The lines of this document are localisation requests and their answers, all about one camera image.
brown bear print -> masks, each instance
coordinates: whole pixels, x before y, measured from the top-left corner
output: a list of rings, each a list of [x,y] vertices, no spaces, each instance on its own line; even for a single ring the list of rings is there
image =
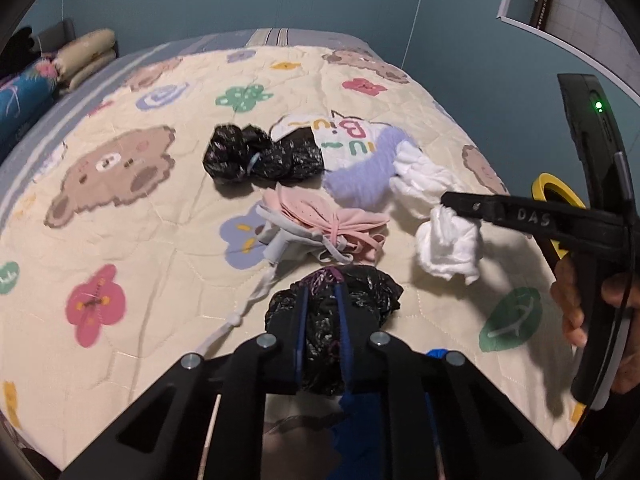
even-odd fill
[[[508,195],[506,186],[500,177],[495,173],[494,168],[484,158],[475,146],[467,144],[462,148],[462,160],[465,167],[471,171],[480,184],[498,195]]]
[[[389,65],[389,63],[385,63],[381,59],[373,57],[365,50],[334,50],[332,54],[324,54],[322,59],[329,63],[373,70],[380,77],[395,83],[405,84],[409,82],[407,74],[402,70],[393,65]]]
[[[137,92],[141,88],[148,88],[160,79],[160,76],[164,72],[173,70],[180,65],[181,62],[181,57],[172,57],[166,61],[160,61],[149,66],[143,66],[126,79],[124,86],[131,88],[132,92]]]
[[[131,130],[82,156],[66,172],[44,224],[60,228],[76,213],[147,196],[169,178],[175,161],[166,150],[174,139],[168,126]]]

bolt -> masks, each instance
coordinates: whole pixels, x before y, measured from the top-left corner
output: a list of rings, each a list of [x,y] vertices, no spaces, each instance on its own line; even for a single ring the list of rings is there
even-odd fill
[[[374,332],[369,336],[369,340],[376,346],[384,346],[391,341],[391,336],[386,332]]]
[[[462,366],[466,358],[460,352],[447,352],[444,359],[452,366]]]
[[[260,348],[269,348],[275,345],[277,341],[278,339],[276,338],[276,336],[269,333],[260,334],[255,340]]]
[[[182,365],[182,368],[192,370],[200,364],[200,361],[202,361],[202,358],[198,354],[187,354],[182,356],[180,364]]]

crumpled white cloth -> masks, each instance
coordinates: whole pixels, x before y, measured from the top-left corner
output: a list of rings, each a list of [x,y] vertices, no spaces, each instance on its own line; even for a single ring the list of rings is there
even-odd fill
[[[444,192],[464,191],[462,182],[455,174],[434,164],[405,140],[396,148],[394,168],[396,176],[389,180],[389,187],[396,200],[419,219],[429,218],[431,209],[440,203]]]
[[[480,277],[482,237],[479,222],[462,218],[450,207],[437,205],[431,220],[415,234],[418,264],[431,276],[450,280],[462,274],[470,285]]]
[[[462,181],[405,141],[396,148],[394,167],[397,175],[389,180],[389,187],[395,199],[412,216],[430,219],[415,235],[420,267],[446,280],[462,274],[467,285],[473,283],[480,277],[480,223],[462,218],[453,209],[440,205],[446,191],[464,191]]]

bed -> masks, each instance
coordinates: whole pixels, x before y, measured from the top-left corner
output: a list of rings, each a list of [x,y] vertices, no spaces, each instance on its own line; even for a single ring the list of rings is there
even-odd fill
[[[237,86],[253,90],[236,102]],[[202,155],[217,124],[269,131],[300,114],[309,124],[392,124],[468,192],[507,192],[431,95],[351,36],[246,30],[117,59],[44,115],[0,167],[0,408],[21,447],[64,468],[244,300],[266,265],[254,239],[263,188],[220,193]],[[144,152],[144,178],[105,180],[110,166],[132,161],[129,152]],[[87,175],[97,178],[90,193],[80,182]],[[319,181],[309,186],[331,200]],[[99,198],[106,188],[115,198]],[[419,222],[393,203],[388,212],[378,268],[404,293],[385,329],[416,351],[466,354],[559,446],[574,428],[572,349],[535,241],[483,225],[481,277],[465,286],[420,269]],[[274,291],[316,268],[305,261]],[[103,318],[90,325],[69,317],[72,292],[96,286],[111,291]],[[267,304],[256,304],[212,354],[263,332]],[[304,441],[326,448],[330,471],[339,462],[329,431],[338,411],[309,395],[272,399],[264,452],[273,451],[267,438]],[[277,463],[263,460],[267,470]],[[329,472],[316,469],[318,478]]]

floral blanket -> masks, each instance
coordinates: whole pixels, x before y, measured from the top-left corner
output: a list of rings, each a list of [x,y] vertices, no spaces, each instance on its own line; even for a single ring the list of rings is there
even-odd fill
[[[340,139],[323,147],[329,162],[334,149],[341,161],[366,157],[379,125],[392,124],[469,192],[506,192],[424,88],[358,49],[256,46],[138,67],[52,151],[0,237],[0,409],[21,441],[64,467],[244,300],[266,266],[256,238],[262,189],[216,188],[202,156],[217,124],[279,131],[291,122]],[[386,330],[416,351],[464,352],[560,444],[572,430],[572,351],[534,241],[484,225],[481,278],[465,286],[420,270],[418,224],[392,204],[388,212],[378,266],[404,294]],[[276,290],[317,266],[301,264]],[[264,331],[267,302],[217,354]],[[318,478],[339,463],[328,429],[336,406],[270,402],[273,478],[287,478],[274,458],[283,442],[299,457],[311,444],[324,450]]]

